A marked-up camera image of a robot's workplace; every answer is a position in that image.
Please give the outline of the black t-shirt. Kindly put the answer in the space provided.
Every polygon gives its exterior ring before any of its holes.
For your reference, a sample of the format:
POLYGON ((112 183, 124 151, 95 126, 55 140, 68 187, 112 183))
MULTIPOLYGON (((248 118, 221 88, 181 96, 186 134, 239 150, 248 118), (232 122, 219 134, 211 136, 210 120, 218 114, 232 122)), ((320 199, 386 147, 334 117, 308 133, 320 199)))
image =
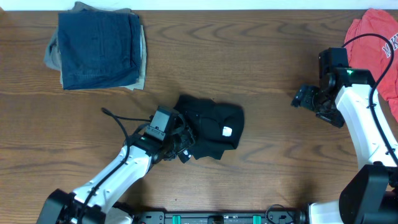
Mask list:
POLYGON ((195 136, 195 144, 178 155, 182 163, 203 157, 220 160, 225 151, 237 149, 245 121, 241 106, 181 95, 174 109, 183 115, 195 136))

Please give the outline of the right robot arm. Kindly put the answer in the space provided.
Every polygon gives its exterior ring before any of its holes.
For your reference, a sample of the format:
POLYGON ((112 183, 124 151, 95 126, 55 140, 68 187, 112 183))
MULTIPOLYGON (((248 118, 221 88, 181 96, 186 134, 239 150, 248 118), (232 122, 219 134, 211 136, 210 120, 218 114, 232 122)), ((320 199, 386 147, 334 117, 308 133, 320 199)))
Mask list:
POLYGON ((303 223, 397 223, 397 141, 379 105, 369 70, 351 68, 345 48, 318 56, 318 86, 302 85, 292 106, 338 128, 347 126, 358 173, 337 200, 311 203, 303 223))

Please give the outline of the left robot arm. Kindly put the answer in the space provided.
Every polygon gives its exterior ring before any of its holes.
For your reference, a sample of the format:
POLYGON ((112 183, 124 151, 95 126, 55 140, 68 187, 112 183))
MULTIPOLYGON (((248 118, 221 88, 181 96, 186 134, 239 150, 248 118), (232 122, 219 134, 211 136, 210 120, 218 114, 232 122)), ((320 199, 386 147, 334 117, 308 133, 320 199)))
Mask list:
POLYGON ((123 193, 162 160, 176 159, 196 143, 183 114, 158 107, 125 141, 99 174, 70 193, 60 189, 46 199, 38 223, 104 223, 123 193))

